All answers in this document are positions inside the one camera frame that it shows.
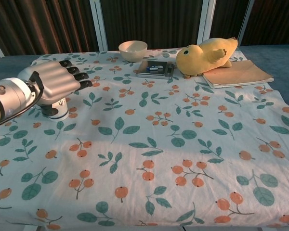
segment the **curtain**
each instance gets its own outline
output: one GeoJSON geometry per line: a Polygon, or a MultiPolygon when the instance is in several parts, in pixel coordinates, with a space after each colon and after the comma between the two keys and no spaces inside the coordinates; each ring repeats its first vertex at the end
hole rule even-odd
{"type": "Polygon", "coordinates": [[[249,0],[216,0],[210,38],[238,38],[249,0]]]}
{"type": "Polygon", "coordinates": [[[148,49],[196,44],[202,0],[101,0],[109,50],[128,40],[148,49]]]}
{"type": "Polygon", "coordinates": [[[98,51],[89,0],[0,0],[4,55],[98,51]]]}
{"type": "Polygon", "coordinates": [[[242,45],[289,44],[289,0],[255,0],[242,45]]]}

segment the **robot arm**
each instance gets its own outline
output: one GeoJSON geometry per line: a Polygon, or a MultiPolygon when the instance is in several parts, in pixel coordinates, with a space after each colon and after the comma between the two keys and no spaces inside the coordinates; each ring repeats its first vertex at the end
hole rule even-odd
{"type": "Polygon", "coordinates": [[[18,78],[0,80],[0,125],[37,104],[46,116],[55,116],[69,94],[92,86],[86,73],[79,73],[68,60],[30,66],[18,78]]]}

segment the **stack of paper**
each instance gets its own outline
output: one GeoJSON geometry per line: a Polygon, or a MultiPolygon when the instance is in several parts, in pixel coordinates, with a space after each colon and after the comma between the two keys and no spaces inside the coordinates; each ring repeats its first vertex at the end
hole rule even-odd
{"type": "Polygon", "coordinates": [[[274,81],[268,73],[258,68],[251,60],[232,62],[232,67],[219,67],[203,73],[211,88],[228,88],[261,84],[274,81]]]}

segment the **floral tablecloth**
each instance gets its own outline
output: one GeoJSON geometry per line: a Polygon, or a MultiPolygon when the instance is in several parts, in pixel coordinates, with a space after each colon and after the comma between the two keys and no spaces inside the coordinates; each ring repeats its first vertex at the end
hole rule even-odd
{"type": "MultiPolygon", "coordinates": [[[[179,49],[145,60],[175,62],[179,49]]],[[[289,107],[268,84],[138,78],[116,51],[70,60],[93,87],[51,122],[38,106],[0,127],[0,223],[289,226],[289,107]]],[[[245,60],[236,51],[232,61],[245,60]]]]}

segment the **yellow plush toy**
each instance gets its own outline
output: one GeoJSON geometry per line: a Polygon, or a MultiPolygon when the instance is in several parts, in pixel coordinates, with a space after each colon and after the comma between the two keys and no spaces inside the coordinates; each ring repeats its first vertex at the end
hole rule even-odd
{"type": "Polygon", "coordinates": [[[231,67],[229,58],[236,48],[236,38],[212,38],[199,46],[189,45],[177,54],[177,67],[185,78],[202,75],[220,66],[231,67]]]}

